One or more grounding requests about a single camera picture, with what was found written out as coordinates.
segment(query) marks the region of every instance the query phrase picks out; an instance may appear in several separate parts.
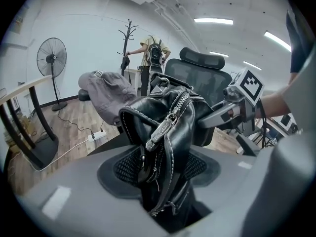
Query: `fan stand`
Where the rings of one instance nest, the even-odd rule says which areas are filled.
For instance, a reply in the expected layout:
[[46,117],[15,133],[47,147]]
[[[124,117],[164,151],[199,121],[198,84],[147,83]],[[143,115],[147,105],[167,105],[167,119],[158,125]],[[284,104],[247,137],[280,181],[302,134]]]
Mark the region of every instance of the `fan stand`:
[[67,102],[59,102],[58,96],[57,96],[57,92],[56,92],[56,85],[55,85],[55,77],[54,77],[54,70],[53,70],[53,63],[55,62],[56,56],[54,54],[48,55],[46,57],[46,62],[51,64],[51,74],[52,74],[52,80],[53,80],[53,86],[54,86],[54,92],[55,92],[55,96],[56,96],[56,100],[57,100],[57,104],[54,104],[51,107],[51,110],[53,112],[59,111],[62,108],[65,108],[67,106]]

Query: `standing fan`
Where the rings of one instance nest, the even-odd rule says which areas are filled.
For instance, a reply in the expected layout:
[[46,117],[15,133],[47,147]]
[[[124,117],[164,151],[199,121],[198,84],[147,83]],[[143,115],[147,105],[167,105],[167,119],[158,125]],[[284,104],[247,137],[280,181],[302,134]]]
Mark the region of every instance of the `standing fan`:
[[56,92],[55,77],[63,71],[67,60],[65,45],[60,39],[50,38],[40,46],[37,56],[39,71],[43,76],[52,75],[53,86],[57,104],[52,106],[52,111],[58,111],[67,106],[67,102],[60,102]]

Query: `gray cloth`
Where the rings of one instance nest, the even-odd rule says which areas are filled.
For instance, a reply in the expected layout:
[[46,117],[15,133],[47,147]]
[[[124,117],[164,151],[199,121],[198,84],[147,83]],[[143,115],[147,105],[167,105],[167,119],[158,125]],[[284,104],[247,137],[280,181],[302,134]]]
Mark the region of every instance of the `gray cloth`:
[[88,91],[95,110],[110,125],[120,125],[119,110],[137,98],[132,85],[118,73],[85,73],[80,76],[78,85]]

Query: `backpack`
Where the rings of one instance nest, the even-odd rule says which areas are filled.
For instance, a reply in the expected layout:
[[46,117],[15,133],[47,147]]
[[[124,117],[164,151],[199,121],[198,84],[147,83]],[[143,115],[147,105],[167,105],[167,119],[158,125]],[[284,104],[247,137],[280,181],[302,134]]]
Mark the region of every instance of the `backpack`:
[[148,47],[146,53],[146,60],[150,65],[161,66],[162,61],[162,49],[161,49],[161,40],[159,43],[155,42],[153,36],[150,35],[153,40],[153,44]]

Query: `black pants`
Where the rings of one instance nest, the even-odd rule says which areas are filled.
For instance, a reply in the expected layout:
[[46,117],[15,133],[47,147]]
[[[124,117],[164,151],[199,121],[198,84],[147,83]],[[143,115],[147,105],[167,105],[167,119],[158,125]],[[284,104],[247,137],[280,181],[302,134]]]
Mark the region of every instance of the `black pants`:
[[[159,67],[154,67],[152,66],[152,72],[160,72],[162,73],[162,69]],[[140,74],[141,76],[141,82],[142,82],[142,87],[141,87],[141,96],[145,97],[147,96],[147,90],[148,90],[148,83],[149,83],[149,66],[144,66],[142,69],[142,72]]]

